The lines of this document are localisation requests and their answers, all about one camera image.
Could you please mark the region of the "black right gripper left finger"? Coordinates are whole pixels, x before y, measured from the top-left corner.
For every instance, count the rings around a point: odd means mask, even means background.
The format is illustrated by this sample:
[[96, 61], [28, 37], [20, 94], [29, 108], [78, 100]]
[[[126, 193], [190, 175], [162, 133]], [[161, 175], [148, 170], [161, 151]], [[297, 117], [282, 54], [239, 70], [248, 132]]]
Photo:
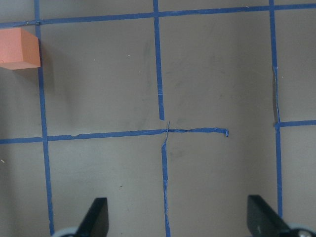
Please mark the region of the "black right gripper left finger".
[[54, 237], [106, 237], [109, 231], [108, 201], [96, 198], [78, 227], [68, 227], [53, 234]]

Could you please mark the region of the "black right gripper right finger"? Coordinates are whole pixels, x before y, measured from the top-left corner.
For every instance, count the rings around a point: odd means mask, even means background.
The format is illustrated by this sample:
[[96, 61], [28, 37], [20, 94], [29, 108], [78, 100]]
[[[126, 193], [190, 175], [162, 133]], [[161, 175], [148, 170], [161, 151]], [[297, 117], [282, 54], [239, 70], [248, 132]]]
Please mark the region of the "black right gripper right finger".
[[314, 237], [315, 231], [291, 226], [260, 195], [247, 197], [247, 227], [253, 237]]

